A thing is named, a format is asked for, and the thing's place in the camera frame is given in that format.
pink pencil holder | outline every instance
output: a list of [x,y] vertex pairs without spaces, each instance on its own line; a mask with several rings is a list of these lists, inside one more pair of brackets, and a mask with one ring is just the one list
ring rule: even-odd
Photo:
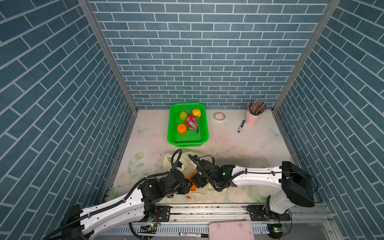
[[259,120],[261,115],[259,116],[255,116],[255,115],[252,115],[250,114],[248,111],[247,111],[247,116],[245,117],[245,122],[248,124],[248,125],[255,125],[257,123],[257,120]]

black mounting plate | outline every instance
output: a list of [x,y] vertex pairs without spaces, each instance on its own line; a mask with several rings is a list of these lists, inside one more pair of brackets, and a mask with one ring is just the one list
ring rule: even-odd
[[[249,215],[251,217],[251,221],[253,221],[253,222],[270,221],[270,220],[278,221],[279,219],[277,219],[277,218],[276,219],[269,219],[269,218],[265,217],[265,213],[264,213],[264,209],[263,209],[264,206],[265,205],[249,205],[247,207],[247,210],[249,211]],[[291,216],[290,216],[288,210],[286,210],[285,213],[283,213],[283,214],[279,214],[279,218],[280,218],[281,222],[291,220]]]
[[170,215],[170,206],[156,206],[157,208],[157,214],[155,215],[153,222],[169,222],[169,215]]

green fruit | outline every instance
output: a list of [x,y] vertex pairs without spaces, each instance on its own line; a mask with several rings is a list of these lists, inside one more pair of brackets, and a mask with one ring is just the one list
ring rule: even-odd
[[181,119],[182,121],[185,121],[185,119],[187,118],[187,116],[188,116],[188,113],[187,113],[187,112],[184,112],[184,111],[180,112],[179,117],[180,117],[180,119]]

brick wallpaper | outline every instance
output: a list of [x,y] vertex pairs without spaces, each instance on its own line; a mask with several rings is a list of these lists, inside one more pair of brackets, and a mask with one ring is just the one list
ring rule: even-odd
[[95,204],[130,114],[76,0],[0,1],[0,239]]
[[139,108],[272,107],[327,3],[91,0]]
[[345,239],[384,239],[383,12],[342,0],[278,109]]

roll of tape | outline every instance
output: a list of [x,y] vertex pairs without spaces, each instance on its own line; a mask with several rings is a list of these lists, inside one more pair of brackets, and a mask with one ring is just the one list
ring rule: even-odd
[[225,115],[222,113],[222,112],[216,112],[214,114],[214,118],[217,120],[217,121],[223,121],[225,119]]

